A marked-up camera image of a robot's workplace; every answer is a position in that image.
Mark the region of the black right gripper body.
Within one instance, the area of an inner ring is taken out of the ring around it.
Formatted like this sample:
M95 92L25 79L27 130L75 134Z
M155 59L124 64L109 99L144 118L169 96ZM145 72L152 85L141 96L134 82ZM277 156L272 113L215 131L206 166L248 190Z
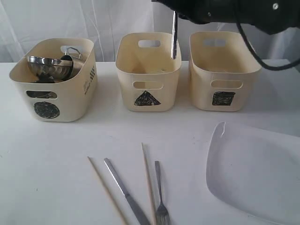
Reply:
M298 0L158 0L195 24L250 24L272 35L300 27Z

